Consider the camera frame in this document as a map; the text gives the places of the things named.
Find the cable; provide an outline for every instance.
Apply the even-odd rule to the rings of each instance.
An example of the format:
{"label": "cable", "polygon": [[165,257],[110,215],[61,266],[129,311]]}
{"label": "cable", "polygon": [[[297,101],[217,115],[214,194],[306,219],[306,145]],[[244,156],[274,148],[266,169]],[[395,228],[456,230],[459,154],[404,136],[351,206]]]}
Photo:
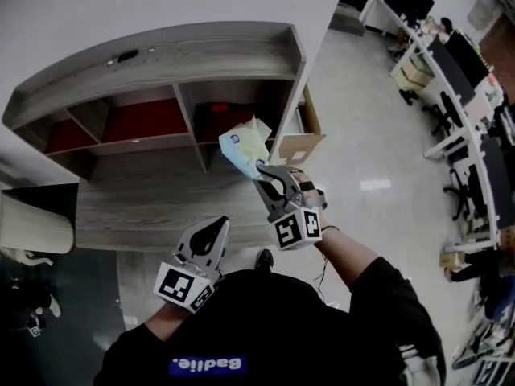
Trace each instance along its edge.
{"label": "cable", "polygon": [[322,290],[320,290],[320,286],[322,285],[323,278],[325,277],[325,269],[328,267],[328,259],[324,255],[322,255],[322,258],[323,258],[322,273],[318,277],[313,279],[313,283],[316,284],[316,281],[320,279],[319,286],[316,289],[320,293],[320,295],[322,296],[322,302],[325,303],[325,296],[323,295]]}

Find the office desk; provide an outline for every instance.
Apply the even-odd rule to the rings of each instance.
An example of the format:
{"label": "office desk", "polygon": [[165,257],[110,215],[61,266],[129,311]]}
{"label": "office desk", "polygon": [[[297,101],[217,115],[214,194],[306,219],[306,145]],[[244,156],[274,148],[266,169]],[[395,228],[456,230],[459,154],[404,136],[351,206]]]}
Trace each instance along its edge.
{"label": "office desk", "polygon": [[[475,128],[476,123],[479,119],[481,119],[481,117],[487,116],[488,114],[493,112],[492,107],[489,105],[484,93],[480,92],[476,93],[474,99],[472,99],[472,101],[469,104],[467,104],[467,106],[465,106],[464,108],[461,105],[461,102],[459,101],[459,96],[455,93],[455,90],[452,88],[451,84],[443,74],[441,67],[438,65],[438,63],[436,63],[431,52],[428,50],[428,47],[431,44],[433,37],[420,37],[419,35],[417,35],[415,30],[408,27],[406,22],[403,22],[401,18],[390,7],[388,7],[385,4],[385,2],[383,2],[383,0],[373,0],[373,4],[370,5],[369,11],[367,13],[370,12],[370,9],[374,5],[381,6],[383,10],[388,14],[388,16],[399,27],[402,27],[402,29],[404,29],[404,31],[408,34],[412,41],[412,44],[410,45],[404,56],[398,61],[398,63],[392,69],[390,75],[395,76],[401,69],[402,65],[410,58],[410,56],[414,53],[415,49],[418,47],[422,55],[424,56],[424,59],[426,60],[427,64],[429,64],[429,67],[431,68],[433,74],[435,74],[435,78],[440,79],[440,81],[443,82],[445,92],[451,98],[453,105],[456,107],[456,110],[458,111],[459,118],[463,123],[462,128],[455,130],[449,137],[445,138],[438,145],[433,146],[429,150],[424,152],[424,157],[442,157],[444,156],[443,149],[446,146],[449,146],[452,142],[455,142],[459,138],[465,138],[468,141],[469,158],[474,162],[477,169],[477,174],[480,179],[481,190],[483,192],[483,199],[488,208],[488,222],[490,224],[490,233],[488,239],[475,243],[468,243],[465,237],[464,242],[448,246],[446,247],[446,251],[476,251],[482,248],[496,246],[498,242],[497,215],[494,206],[492,187],[490,185],[488,172],[483,161],[484,153],[481,151],[480,148],[480,135],[476,132]],[[483,112],[481,112],[481,110],[478,111],[478,108],[482,109],[483,107],[486,108],[483,110]],[[469,111],[474,111],[474,113],[472,113],[473,120],[469,118],[466,109],[469,109]]]}

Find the black sweatshirt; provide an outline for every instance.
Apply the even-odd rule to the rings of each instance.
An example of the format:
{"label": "black sweatshirt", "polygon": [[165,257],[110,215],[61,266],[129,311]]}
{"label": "black sweatshirt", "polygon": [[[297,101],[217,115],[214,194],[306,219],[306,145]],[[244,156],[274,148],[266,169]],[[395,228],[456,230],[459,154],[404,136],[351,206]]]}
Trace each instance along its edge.
{"label": "black sweatshirt", "polygon": [[376,259],[351,292],[345,313],[293,277],[231,273],[166,342],[145,325],[122,334],[94,384],[396,384],[405,367],[398,348],[411,344],[422,358],[438,357],[444,381],[439,335],[398,270]]}

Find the shelf compartment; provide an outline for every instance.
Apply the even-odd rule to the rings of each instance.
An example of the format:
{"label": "shelf compartment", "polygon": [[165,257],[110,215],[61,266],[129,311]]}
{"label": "shelf compartment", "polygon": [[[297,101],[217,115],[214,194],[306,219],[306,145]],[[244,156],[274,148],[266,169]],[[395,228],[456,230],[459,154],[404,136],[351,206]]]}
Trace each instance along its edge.
{"label": "shelf compartment", "polygon": [[51,117],[45,116],[37,121],[33,121],[28,125],[16,129],[14,132],[36,150],[44,153],[47,149],[52,126],[55,123],[56,122]]}
{"label": "shelf compartment", "polygon": [[187,133],[176,99],[111,109],[102,144]]}
{"label": "shelf compartment", "polygon": [[260,118],[272,129],[269,140],[274,139],[277,124],[257,105],[231,105],[225,111],[211,111],[211,105],[198,105],[196,110],[196,141],[198,144],[218,143],[218,137],[235,125],[246,123],[252,117]]}
{"label": "shelf compartment", "polygon": [[70,107],[66,110],[70,117],[89,136],[100,143],[104,133],[105,120],[109,113],[109,107],[102,100],[94,100],[88,103]]}
{"label": "shelf compartment", "polygon": [[92,154],[90,150],[72,150],[51,154],[48,157],[76,176],[86,180],[89,180],[97,162],[97,156]]}
{"label": "shelf compartment", "polygon": [[143,138],[137,141],[125,140],[123,142],[104,143],[99,147],[92,147],[89,152],[96,156],[111,154],[125,154],[148,150],[175,149],[193,145],[192,136],[186,134],[171,134],[156,138]]}
{"label": "shelf compartment", "polygon": [[134,90],[133,92],[123,92],[112,96],[104,97],[102,100],[110,109],[115,107],[125,107],[130,105],[138,105],[140,103],[149,103],[151,101],[175,99],[175,90],[173,85],[159,86],[153,88],[145,88],[143,90]]}
{"label": "shelf compartment", "polygon": [[84,149],[98,143],[87,134],[73,119],[56,122],[50,131],[45,154]]}

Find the plastic bag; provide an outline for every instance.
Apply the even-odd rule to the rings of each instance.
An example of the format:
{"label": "plastic bag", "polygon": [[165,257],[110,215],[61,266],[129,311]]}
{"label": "plastic bag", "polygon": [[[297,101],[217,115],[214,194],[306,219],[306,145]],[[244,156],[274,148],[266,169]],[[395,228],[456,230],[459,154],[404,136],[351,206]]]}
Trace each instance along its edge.
{"label": "plastic bag", "polygon": [[261,179],[256,165],[265,165],[270,153],[265,141],[272,130],[255,117],[218,137],[224,156],[252,180]]}

